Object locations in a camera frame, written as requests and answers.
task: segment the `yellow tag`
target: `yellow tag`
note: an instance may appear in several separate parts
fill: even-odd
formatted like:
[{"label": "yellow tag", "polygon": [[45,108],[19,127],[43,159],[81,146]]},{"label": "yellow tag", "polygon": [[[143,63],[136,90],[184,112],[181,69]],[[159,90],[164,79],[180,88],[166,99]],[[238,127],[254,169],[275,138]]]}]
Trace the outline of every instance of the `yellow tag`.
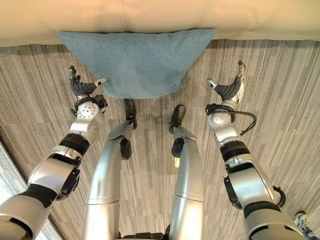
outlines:
[{"label": "yellow tag", "polygon": [[179,166],[180,166],[180,158],[175,157],[174,158],[174,167],[178,169]]}]

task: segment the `black joint cover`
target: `black joint cover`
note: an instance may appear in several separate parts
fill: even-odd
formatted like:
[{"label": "black joint cover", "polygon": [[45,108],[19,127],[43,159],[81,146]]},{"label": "black joint cover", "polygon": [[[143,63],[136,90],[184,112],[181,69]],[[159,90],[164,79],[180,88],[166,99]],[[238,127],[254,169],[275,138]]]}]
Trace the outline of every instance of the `black joint cover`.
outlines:
[{"label": "black joint cover", "polygon": [[72,148],[83,156],[87,152],[90,143],[79,134],[69,133],[61,140],[59,145]]},{"label": "black joint cover", "polygon": [[128,139],[123,138],[120,142],[120,150],[121,155],[124,160],[128,160],[131,158],[132,150],[131,150],[131,143]]},{"label": "black joint cover", "polygon": [[222,158],[224,162],[228,159],[241,155],[241,154],[249,154],[250,151],[248,150],[247,146],[242,141],[230,141],[227,142],[220,148],[220,152],[222,154]]},{"label": "black joint cover", "polygon": [[76,167],[70,172],[68,178],[64,182],[61,191],[59,192],[58,196],[56,197],[57,200],[63,200],[64,198],[68,197],[72,191],[76,189],[78,186],[80,179],[80,170]]},{"label": "black joint cover", "polygon": [[165,240],[165,235],[161,232],[150,233],[140,232],[135,235],[126,235],[122,239],[154,239],[154,240]]},{"label": "black joint cover", "polygon": [[278,207],[276,204],[269,202],[269,201],[257,201],[252,202],[244,207],[244,218],[247,219],[247,217],[253,213],[254,211],[260,210],[260,209],[272,209],[278,212],[281,212],[280,207]]},{"label": "black joint cover", "polygon": [[174,156],[175,158],[179,158],[184,144],[185,141],[182,137],[176,138],[171,149],[172,156]]},{"label": "black joint cover", "polygon": [[18,194],[18,196],[28,196],[37,199],[43,204],[44,208],[47,208],[56,199],[57,193],[46,186],[32,183],[26,191]]}]

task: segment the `blue pillow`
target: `blue pillow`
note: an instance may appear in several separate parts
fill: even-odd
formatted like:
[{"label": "blue pillow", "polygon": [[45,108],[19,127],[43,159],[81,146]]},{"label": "blue pillow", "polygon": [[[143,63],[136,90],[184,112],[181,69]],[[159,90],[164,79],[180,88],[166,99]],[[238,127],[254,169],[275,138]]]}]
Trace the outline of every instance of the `blue pillow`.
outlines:
[{"label": "blue pillow", "polygon": [[62,32],[58,38],[110,97],[146,99],[183,87],[181,77],[215,35],[213,29],[172,33]]}]

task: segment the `silver robot leg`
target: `silver robot leg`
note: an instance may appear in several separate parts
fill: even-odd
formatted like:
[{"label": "silver robot leg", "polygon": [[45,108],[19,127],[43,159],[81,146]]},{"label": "silver robot leg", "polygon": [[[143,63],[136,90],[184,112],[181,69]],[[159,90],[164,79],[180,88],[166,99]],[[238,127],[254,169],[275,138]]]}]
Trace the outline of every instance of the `silver robot leg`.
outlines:
[{"label": "silver robot leg", "polygon": [[87,197],[82,232],[84,240],[118,238],[121,162],[131,155],[127,138],[132,128],[133,124],[126,121],[108,135]]},{"label": "silver robot leg", "polygon": [[174,144],[180,144],[178,177],[175,183],[169,239],[201,240],[204,224],[204,185],[196,137],[187,129],[173,128]]}]

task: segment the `shoe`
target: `shoe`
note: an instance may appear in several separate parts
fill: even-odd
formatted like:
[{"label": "shoe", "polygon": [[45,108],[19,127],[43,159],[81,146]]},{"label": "shoe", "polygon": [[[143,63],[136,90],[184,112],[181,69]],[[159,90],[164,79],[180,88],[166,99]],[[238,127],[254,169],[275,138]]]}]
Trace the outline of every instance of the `shoe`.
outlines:
[{"label": "shoe", "polygon": [[186,114],[186,107],[184,105],[179,104],[173,110],[173,114],[170,121],[170,133],[174,133],[174,127],[178,128],[182,124],[182,120],[184,119]]},{"label": "shoe", "polygon": [[305,232],[308,229],[308,220],[307,214],[304,211],[300,211],[295,215],[294,223],[301,230],[301,232]]},{"label": "shoe", "polygon": [[123,104],[125,109],[125,120],[130,121],[130,124],[133,123],[133,130],[135,130],[138,126],[136,119],[137,110],[135,102],[132,99],[124,99]]}]

